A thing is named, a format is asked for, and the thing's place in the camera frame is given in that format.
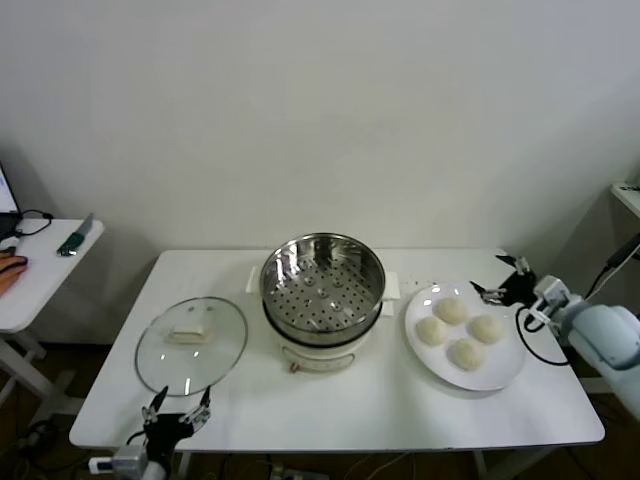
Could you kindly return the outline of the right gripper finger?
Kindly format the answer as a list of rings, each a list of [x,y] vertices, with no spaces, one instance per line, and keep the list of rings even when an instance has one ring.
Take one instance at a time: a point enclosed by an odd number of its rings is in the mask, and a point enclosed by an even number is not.
[[[479,295],[481,301],[487,305],[503,306],[503,298],[506,293],[504,288],[486,289],[476,282],[470,281],[471,286]]]
[[[527,275],[530,272],[530,266],[525,257],[497,255],[496,258],[503,263],[513,267],[518,275]]]

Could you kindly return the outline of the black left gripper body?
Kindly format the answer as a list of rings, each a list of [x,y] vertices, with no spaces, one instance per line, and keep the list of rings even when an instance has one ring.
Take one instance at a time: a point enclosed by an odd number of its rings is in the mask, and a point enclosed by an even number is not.
[[[171,468],[176,445],[195,433],[193,424],[182,417],[179,413],[160,414],[155,422],[144,425],[147,458],[164,469]]]

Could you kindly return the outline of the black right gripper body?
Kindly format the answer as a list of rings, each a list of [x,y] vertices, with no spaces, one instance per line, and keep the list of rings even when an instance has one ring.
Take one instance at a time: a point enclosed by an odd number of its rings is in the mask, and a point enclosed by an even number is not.
[[[510,307],[521,304],[530,307],[536,300],[537,277],[533,272],[512,273],[499,287],[501,304]]]

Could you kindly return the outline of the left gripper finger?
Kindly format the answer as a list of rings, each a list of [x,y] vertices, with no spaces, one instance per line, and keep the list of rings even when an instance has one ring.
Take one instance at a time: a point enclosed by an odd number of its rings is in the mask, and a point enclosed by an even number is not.
[[[155,394],[151,403],[147,407],[142,407],[143,425],[148,426],[154,424],[159,419],[160,408],[168,393],[168,386],[165,385],[162,390]]]
[[[200,403],[191,411],[185,413],[180,421],[188,425],[205,425],[211,418],[211,386],[207,386]]]

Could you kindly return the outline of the person's hand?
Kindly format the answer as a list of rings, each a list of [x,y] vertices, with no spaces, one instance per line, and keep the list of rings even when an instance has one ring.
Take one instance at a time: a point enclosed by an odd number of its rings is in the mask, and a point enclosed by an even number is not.
[[[9,253],[0,258],[0,296],[3,296],[28,269],[28,259]]]

